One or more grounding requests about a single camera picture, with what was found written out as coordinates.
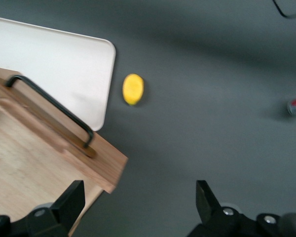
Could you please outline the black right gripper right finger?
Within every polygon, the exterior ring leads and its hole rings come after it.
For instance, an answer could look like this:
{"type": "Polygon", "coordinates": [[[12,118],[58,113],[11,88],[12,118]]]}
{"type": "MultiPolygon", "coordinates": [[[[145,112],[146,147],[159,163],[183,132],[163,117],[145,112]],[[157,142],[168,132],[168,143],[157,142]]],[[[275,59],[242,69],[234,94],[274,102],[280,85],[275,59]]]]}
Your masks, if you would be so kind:
{"type": "Polygon", "coordinates": [[[201,219],[189,237],[254,237],[255,222],[236,209],[221,206],[205,180],[196,181],[196,208],[201,219]]]}

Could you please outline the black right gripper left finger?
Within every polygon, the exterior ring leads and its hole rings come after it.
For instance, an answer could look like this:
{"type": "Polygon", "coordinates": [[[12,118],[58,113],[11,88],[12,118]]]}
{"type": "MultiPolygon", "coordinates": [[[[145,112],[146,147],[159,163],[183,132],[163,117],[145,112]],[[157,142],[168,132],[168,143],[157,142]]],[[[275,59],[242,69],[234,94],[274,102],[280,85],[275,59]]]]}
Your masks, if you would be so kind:
{"type": "Polygon", "coordinates": [[[34,209],[11,224],[10,237],[67,237],[85,206],[84,182],[73,181],[50,207],[34,209]]]}

